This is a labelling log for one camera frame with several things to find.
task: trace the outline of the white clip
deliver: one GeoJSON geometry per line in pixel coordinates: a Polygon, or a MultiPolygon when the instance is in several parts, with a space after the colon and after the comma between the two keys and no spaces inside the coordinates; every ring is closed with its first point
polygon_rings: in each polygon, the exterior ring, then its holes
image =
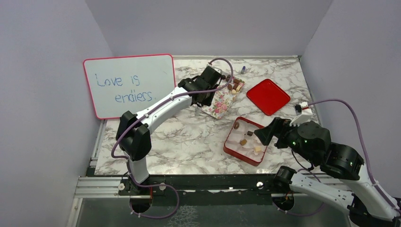
{"type": "Polygon", "coordinates": [[[303,110],[309,107],[308,102],[301,102],[299,105],[301,106],[301,109],[303,109],[303,110]]]}
{"type": "Polygon", "coordinates": [[[302,123],[308,122],[313,116],[312,110],[310,108],[303,109],[301,114],[294,117],[289,124],[290,126],[301,125],[302,123]]]}

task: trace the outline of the chocolate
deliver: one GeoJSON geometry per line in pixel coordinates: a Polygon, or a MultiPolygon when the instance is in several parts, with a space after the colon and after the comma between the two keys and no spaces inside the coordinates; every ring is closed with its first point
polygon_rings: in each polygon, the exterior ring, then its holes
{"type": "Polygon", "coordinates": [[[235,122],[234,123],[234,129],[238,129],[239,128],[239,122],[235,122]]]}

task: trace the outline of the red tray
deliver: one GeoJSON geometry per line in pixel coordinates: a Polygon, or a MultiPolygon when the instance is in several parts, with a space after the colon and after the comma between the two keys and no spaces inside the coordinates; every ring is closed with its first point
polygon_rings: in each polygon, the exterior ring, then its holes
{"type": "Polygon", "coordinates": [[[270,79],[265,79],[253,88],[246,96],[267,116],[272,116],[290,101],[290,96],[270,79]]]}
{"type": "Polygon", "coordinates": [[[243,117],[237,117],[237,119],[234,121],[234,124],[236,122],[240,123],[240,127],[238,129],[234,129],[233,125],[226,141],[224,142],[223,151],[248,164],[251,164],[252,166],[258,166],[263,161],[267,146],[262,145],[255,134],[248,136],[246,133],[248,131],[253,132],[256,129],[261,129],[263,126],[243,117]],[[241,146],[239,141],[243,139],[246,139],[248,142],[244,146],[241,146]],[[259,146],[262,149],[261,153],[258,155],[253,152],[253,147],[255,146],[259,146]]]}

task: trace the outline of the whiteboard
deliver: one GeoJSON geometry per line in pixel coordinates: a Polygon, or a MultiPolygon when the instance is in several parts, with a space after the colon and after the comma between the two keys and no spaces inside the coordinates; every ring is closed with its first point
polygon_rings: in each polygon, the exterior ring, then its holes
{"type": "Polygon", "coordinates": [[[99,119],[146,109],[175,87],[170,54],[86,59],[83,65],[99,119]]]}

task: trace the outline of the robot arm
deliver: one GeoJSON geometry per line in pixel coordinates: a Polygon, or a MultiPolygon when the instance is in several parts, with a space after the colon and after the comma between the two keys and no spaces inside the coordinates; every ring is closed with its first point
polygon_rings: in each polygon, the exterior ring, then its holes
{"type": "MultiPolygon", "coordinates": [[[[366,212],[362,211],[359,215],[371,217],[370,221],[399,221],[396,220],[397,211],[370,182],[363,158],[352,147],[332,142],[328,129],[313,121],[301,122],[309,118],[305,117],[305,114],[299,116],[301,117],[293,121],[276,117],[270,125],[255,130],[254,133],[265,146],[270,144],[273,136],[277,137],[275,147],[290,147],[313,166],[319,166],[326,174],[340,179],[353,193],[305,179],[302,174],[297,174],[295,170],[285,166],[282,166],[276,175],[278,185],[288,185],[289,189],[315,197],[344,213],[349,213],[350,216],[365,209],[366,212]]],[[[397,204],[393,197],[388,194],[386,196],[397,204]]]]}
{"type": "Polygon", "coordinates": [[[182,109],[193,104],[210,106],[217,82],[222,79],[225,79],[222,74],[207,66],[200,76],[183,79],[178,87],[151,107],[136,114],[127,111],[120,117],[116,139],[120,139],[120,148],[129,157],[129,165],[138,183],[149,177],[146,155],[152,147],[150,135],[182,109]],[[120,138],[129,127],[131,129],[120,138]]]}

